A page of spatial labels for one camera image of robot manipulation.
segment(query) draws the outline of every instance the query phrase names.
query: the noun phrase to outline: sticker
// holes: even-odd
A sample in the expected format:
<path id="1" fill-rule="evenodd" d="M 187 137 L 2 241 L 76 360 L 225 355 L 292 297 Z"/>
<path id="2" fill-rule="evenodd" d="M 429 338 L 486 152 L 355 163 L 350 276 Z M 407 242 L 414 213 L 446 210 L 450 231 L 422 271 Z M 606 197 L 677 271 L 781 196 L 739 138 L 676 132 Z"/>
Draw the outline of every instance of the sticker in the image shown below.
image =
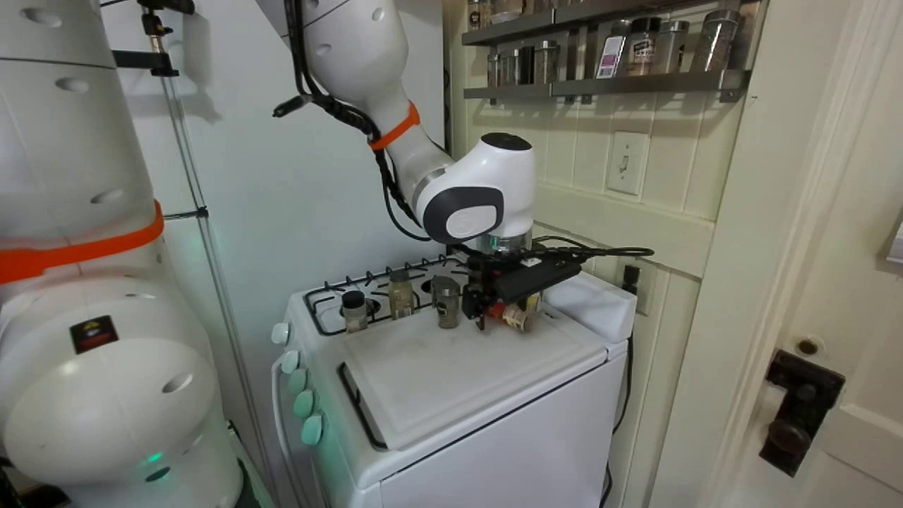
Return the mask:
<path id="1" fill-rule="evenodd" d="M 120 341 L 120 334 L 110 316 L 80 323 L 72 327 L 72 337 L 80 355 L 89 350 L 104 348 L 110 341 Z"/>

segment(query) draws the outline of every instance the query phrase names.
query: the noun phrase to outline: black cable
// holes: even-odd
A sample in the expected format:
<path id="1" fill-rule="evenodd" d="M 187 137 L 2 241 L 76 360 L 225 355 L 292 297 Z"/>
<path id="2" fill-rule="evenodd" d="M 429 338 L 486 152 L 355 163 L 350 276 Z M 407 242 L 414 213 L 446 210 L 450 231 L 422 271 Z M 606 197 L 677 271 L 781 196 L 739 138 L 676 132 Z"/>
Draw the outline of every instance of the black cable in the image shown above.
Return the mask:
<path id="1" fill-rule="evenodd" d="M 417 235 L 413 235 L 410 228 L 403 228 L 403 227 L 399 223 L 395 210 L 393 210 L 393 203 L 390 203 L 390 189 L 383 189 L 383 206 L 388 206 L 390 220 L 395 223 L 395 228 L 399 228 L 403 238 L 417 241 L 417 242 L 429 242 L 429 238 L 417 238 Z"/>
<path id="2" fill-rule="evenodd" d="M 2 508 L 26 508 L 24 498 L 17 495 L 11 481 L 5 477 L 5 465 L 0 465 L 0 505 Z"/>
<path id="3" fill-rule="evenodd" d="M 606 465 L 605 470 L 605 492 L 601 492 L 599 508 L 605 508 L 611 502 L 613 487 L 615 487 L 613 465 Z"/>
<path id="4" fill-rule="evenodd" d="M 623 395 L 622 395 L 622 412 L 618 412 L 618 422 L 615 422 L 615 436 L 628 419 L 628 408 L 629 408 L 629 395 L 632 395 L 632 337 L 628 338 L 628 364 L 623 364 Z"/>
<path id="5" fill-rule="evenodd" d="M 639 290 L 640 290 L 640 268 L 628 265 L 628 268 L 623 268 L 622 288 L 623 288 L 628 295 L 639 295 Z M 622 423 L 623 423 L 623 419 L 628 419 L 628 409 L 629 409 L 629 395 L 632 395 L 632 361 L 635 361 L 632 337 L 628 337 L 623 389 L 622 389 L 623 395 L 622 395 L 622 409 L 618 409 L 618 422 L 615 422 L 615 427 L 613 427 L 613 436 L 618 436 L 618 430 L 622 430 Z M 615 489 L 615 477 L 613 477 L 613 465 L 606 465 L 606 471 L 605 471 L 605 495 L 601 495 L 601 499 L 599 499 L 599 508 L 605 508 L 605 505 L 611 502 L 613 489 Z"/>
<path id="6" fill-rule="evenodd" d="M 307 66 L 307 52 L 304 52 L 304 15 L 303 15 L 303 4 L 293 0 L 293 4 L 286 4 L 292 12 L 289 12 L 289 45 L 292 45 L 292 63 L 293 63 L 293 80 L 297 80 L 297 87 L 299 87 L 299 98 L 292 98 L 292 104 L 286 104 L 283 113 L 289 113 L 292 107 L 297 104 L 304 104 L 304 98 L 310 98 L 313 104 L 319 104 L 327 115 L 334 115 L 335 121 L 343 125 L 350 125 L 355 131 L 364 132 L 368 144 L 378 142 L 382 138 L 382 131 L 378 125 L 362 113 L 358 107 L 348 104 L 348 103 L 338 103 L 334 98 L 310 73 L 310 66 Z M 410 203 L 403 200 L 403 192 L 399 187 L 399 176 L 395 176 L 395 168 L 393 168 L 393 158 L 383 152 L 383 149 L 374 149 L 374 158 L 376 158 L 376 168 L 382 172 L 382 187 L 383 187 L 383 197 L 390 196 L 395 200 L 395 206 L 413 220 L 417 223 L 414 213 L 410 210 Z M 393 227 L 413 238 L 413 241 L 429 241 L 429 238 L 417 238 L 413 231 L 407 231 L 393 206 L 388 203 L 388 213 L 390 213 L 390 220 Z"/>
<path id="7" fill-rule="evenodd" d="M 594 245 L 580 242 L 574 238 L 557 238 L 557 235 L 533 238 L 536 249 L 547 249 L 547 242 L 567 242 L 567 245 L 585 251 L 588 258 L 635 258 L 635 259 L 640 259 L 640 258 L 656 255 L 653 249 L 635 249 L 635 245 L 629 245 L 629 249 L 594 249 Z"/>

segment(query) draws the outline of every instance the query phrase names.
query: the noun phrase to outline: white wall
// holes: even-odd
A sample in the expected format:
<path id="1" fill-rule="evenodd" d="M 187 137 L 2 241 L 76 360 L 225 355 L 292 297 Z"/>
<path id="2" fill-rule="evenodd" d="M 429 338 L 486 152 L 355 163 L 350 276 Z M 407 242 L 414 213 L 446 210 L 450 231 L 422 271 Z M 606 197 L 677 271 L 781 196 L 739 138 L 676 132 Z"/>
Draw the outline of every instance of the white wall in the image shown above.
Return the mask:
<path id="1" fill-rule="evenodd" d="M 443 138 L 441 7 L 407 0 L 400 10 L 417 38 L 403 82 L 414 91 L 427 131 Z M 131 4 L 104 10 L 114 48 L 148 48 L 135 15 Z M 180 72 L 173 87 L 187 158 L 161 82 L 142 72 L 125 72 L 121 82 L 165 210 L 187 213 L 204 200 L 211 213 L 210 249 L 230 303 L 214 297 L 197 220 L 169 223 L 175 271 L 214 334 L 230 416 L 283 505 L 297 505 L 273 460 L 269 364 L 279 350 L 269 330 L 283 319 L 289 295 L 383 268 L 424 245 L 390 227 L 358 132 L 316 107 L 271 118 L 293 97 L 292 58 L 254 0 L 197 0 L 196 17 L 166 19 L 175 28 L 166 45 Z M 197 170 L 200 196 L 189 189 L 187 161 Z"/>
<path id="2" fill-rule="evenodd" d="M 486 86 L 486 48 L 464 48 L 467 7 L 446 0 L 453 72 L 453 144 L 467 152 L 484 132 L 505 131 L 533 142 L 540 156 L 540 213 L 547 228 L 606 245 L 653 245 L 643 264 L 635 327 L 635 393 L 615 439 L 613 505 L 646 505 L 657 475 L 676 388 L 708 265 L 708 249 L 729 180 L 743 103 L 714 97 L 599 97 L 591 104 L 467 103 L 464 87 Z M 605 189 L 615 132 L 646 132 L 643 192 Z M 594 264 L 622 281 L 622 264 Z"/>

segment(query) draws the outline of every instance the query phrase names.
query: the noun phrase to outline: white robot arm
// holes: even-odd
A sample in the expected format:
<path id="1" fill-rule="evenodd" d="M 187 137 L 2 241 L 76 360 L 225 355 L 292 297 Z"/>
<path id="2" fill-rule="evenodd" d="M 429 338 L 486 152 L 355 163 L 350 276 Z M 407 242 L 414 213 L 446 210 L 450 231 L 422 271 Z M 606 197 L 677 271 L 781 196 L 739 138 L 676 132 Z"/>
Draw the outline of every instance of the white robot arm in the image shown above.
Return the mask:
<path id="1" fill-rule="evenodd" d="M 297 72 L 343 104 L 374 118 L 390 152 L 400 206 L 437 242 L 493 235 L 519 245 L 533 228 L 533 149 L 525 138 L 492 132 L 453 161 L 417 125 L 400 72 L 407 38 L 395 0 L 286 0 Z"/>
<path id="2" fill-rule="evenodd" d="M 97 4 L 2 0 L 0 454 L 73 505 L 244 499 L 161 231 Z"/>

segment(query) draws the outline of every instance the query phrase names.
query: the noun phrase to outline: electrical outlet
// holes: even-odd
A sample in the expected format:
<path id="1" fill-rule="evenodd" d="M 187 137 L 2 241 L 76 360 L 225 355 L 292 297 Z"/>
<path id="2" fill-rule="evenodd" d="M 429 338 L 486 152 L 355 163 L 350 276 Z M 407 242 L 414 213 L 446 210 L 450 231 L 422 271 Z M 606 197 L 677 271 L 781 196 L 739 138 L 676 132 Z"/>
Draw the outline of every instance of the electrical outlet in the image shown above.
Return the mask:
<path id="1" fill-rule="evenodd" d="M 646 156 L 650 156 L 650 137 L 615 132 L 613 156 L 611 156 L 611 176 L 605 180 L 605 187 L 613 192 L 639 197 L 643 192 Z"/>

